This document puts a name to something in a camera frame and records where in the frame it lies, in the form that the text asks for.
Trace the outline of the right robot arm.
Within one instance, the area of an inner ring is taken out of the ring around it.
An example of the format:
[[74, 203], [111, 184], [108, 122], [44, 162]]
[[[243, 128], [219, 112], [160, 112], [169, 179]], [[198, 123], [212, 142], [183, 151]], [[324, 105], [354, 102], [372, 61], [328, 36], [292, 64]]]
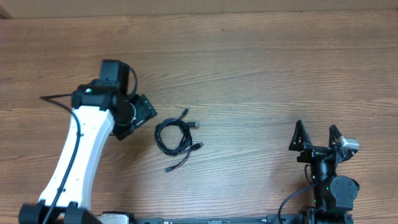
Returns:
[[297, 162], [304, 163], [305, 178], [310, 185], [289, 195], [278, 209], [279, 223], [282, 220], [283, 206], [295, 196], [313, 191], [314, 206], [307, 207], [289, 220], [289, 223], [353, 223], [348, 213], [354, 207], [360, 186], [354, 179], [338, 175], [338, 164], [350, 160], [359, 151], [359, 142], [341, 134], [335, 125], [329, 127], [328, 146], [315, 146], [310, 140], [301, 120], [295, 125], [294, 135], [289, 145], [290, 151], [300, 153]]

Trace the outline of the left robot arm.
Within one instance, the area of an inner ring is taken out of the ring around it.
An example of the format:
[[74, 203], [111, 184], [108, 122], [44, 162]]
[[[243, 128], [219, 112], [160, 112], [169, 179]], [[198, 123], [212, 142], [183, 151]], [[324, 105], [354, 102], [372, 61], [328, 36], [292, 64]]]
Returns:
[[60, 159], [39, 201], [21, 207], [19, 223], [102, 223], [90, 208], [107, 138], [122, 140], [157, 114], [145, 95], [128, 90], [134, 73], [124, 62], [103, 60], [99, 78], [69, 95], [70, 128]]

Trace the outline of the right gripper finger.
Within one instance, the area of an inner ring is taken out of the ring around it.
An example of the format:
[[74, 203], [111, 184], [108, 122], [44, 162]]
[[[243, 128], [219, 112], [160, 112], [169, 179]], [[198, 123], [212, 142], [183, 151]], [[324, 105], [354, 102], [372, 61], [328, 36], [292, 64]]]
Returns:
[[338, 128], [333, 124], [329, 127], [329, 148], [334, 148], [335, 146], [341, 146], [340, 137], [342, 134]]
[[289, 145], [290, 151], [305, 151], [312, 145], [310, 136], [308, 135], [303, 121], [300, 119], [296, 122], [295, 131]]

